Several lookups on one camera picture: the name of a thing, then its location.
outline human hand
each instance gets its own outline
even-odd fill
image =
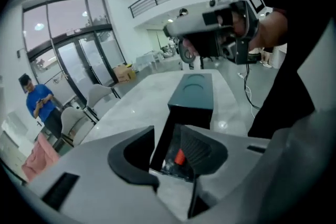
[[[221,25],[223,23],[223,18],[221,16],[217,16],[217,21]],[[232,21],[233,21],[233,29],[236,36],[237,37],[243,36],[246,31],[245,18],[236,12],[232,12]],[[217,41],[218,43],[223,44],[226,41],[226,36],[219,36]],[[253,44],[250,44],[249,50],[254,49],[254,47],[251,45]],[[191,56],[193,55],[199,56],[199,53],[188,39],[186,38],[183,39],[183,46],[188,49]]]
[[[36,108],[39,108],[39,109],[43,108],[43,100],[38,100],[36,102]]]

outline chair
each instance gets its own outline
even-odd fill
[[[21,167],[29,182],[59,160],[59,155],[41,133],[31,152]]]
[[[89,91],[87,108],[99,120],[119,99],[120,96],[115,89],[95,84]]]
[[[73,146],[78,146],[94,126],[94,124],[86,117],[83,110],[78,110],[73,107],[64,109],[61,114],[61,121],[61,133],[66,142],[69,143],[69,140],[71,140],[69,138],[70,133],[75,134],[72,142]]]

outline black cable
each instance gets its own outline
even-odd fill
[[[249,66],[249,64],[246,64],[246,76],[244,78],[244,91],[245,91],[245,95],[246,95],[246,98],[247,98],[248,102],[251,104],[251,106],[253,108],[257,109],[257,110],[260,110],[260,107],[252,104],[252,102],[251,102],[251,100],[248,97],[247,92],[246,92],[246,82],[247,82],[249,73],[250,73],[250,66]]]

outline black slot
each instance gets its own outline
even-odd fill
[[[42,198],[42,201],[58,211],[74,187],[78,178],[79,176],[77,175],[64,173]]]
[[[254,151],[254,152],[257,152],[257,153],[261,153],[261,154],[265,153],[265,151],[266,151],[266,149],[263,148],[263,147],[252,146],[252,145],[249,145],[249,146],[247,147],[247,149],[250,150],[250,151]]]

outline white chair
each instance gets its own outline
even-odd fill
[[[68,107],[61,114],[62,136],[69,143],[69,135],[75,134],[73,145],[78,146],[93,128],[94,124],[86,117],[83,110]]]
[[[99,120],[119,99],[120,97],[115,89],[95,84],[89,91],[87,107]]]

